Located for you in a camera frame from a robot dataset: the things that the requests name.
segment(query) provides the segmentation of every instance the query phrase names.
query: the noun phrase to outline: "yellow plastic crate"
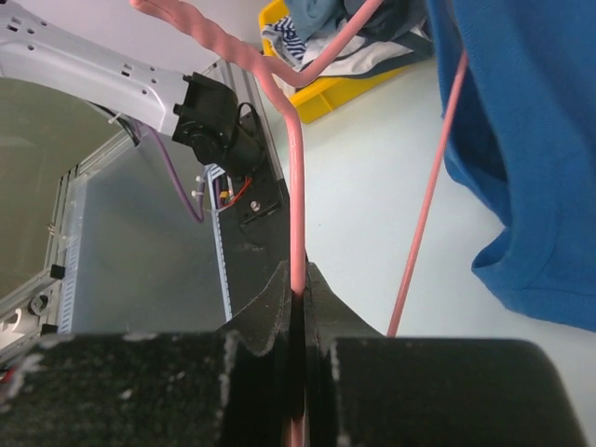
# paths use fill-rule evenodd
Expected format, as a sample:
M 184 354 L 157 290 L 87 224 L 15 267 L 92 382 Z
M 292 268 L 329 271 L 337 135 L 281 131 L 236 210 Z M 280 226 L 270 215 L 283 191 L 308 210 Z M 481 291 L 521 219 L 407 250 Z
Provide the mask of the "yellow plastic crate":
M 275 23 L 289 13 L 290 11 L 284 5 L 283 0 L 274 0 L 259 14 L 259 26 L 263 29 L 266 24 Z M 263 50 L 265 55 L 275 56 L 275 52 L 267 40 L 263 40 Z M 404 68 L 379 74 L 370 79 L 320 78 L 292 95 L 290 101 L 298 110 L 302 122 L 312 123 L 365 91 L 385 82 Z

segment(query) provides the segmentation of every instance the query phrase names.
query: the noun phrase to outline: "white tabletop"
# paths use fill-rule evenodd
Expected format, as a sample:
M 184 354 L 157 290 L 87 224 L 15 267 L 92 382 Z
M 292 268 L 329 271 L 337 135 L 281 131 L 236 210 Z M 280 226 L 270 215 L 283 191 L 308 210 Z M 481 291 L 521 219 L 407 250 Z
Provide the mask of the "white tabletop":
M 288 178 L 281 117 L 265 105 Z M 440 134 L 436 64 L 419 64 L 304 126 L 306 245 L 335 293 L 385 332 Z M 501 224 L 443 170 L 400 336 L 530 340 L 563 379 L 596 445 L 596 333 L 507 311 L 470 272 Z

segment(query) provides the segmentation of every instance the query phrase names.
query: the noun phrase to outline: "gray floor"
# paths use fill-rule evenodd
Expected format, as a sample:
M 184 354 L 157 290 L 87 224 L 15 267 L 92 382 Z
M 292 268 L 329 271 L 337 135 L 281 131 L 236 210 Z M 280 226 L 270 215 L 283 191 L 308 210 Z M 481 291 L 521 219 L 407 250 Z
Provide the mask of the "gray floor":
M 118 131 L 79 99 L 0 79 L 0 297 L 43 268 L 60 177 Z

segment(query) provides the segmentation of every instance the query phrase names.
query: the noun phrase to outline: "wall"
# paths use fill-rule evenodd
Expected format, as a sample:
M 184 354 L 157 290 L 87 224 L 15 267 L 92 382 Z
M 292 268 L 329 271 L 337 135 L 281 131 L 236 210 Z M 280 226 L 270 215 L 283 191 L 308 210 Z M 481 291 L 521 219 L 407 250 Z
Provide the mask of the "wall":
M 41 18 L 152 65 L 202 72 L 219 58 L 170 25 L 134 10 L 128 0 L 17 0 Z M 228 33 L 256 45 L 257 17 L 268 0 L 190 0 Z

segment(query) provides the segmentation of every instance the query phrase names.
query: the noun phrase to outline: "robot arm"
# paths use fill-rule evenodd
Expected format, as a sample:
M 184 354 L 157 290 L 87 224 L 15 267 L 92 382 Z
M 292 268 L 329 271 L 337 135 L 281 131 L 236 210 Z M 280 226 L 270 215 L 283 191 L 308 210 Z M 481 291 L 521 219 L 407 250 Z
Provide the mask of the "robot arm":
M 0 76 L 33 82 L 133 117 L 198 161 L 233 177 L 255 172 L 261 147 L 238 125 L 237 97 L 200 74 L 185 76 L 135 61 L 0 0 Z

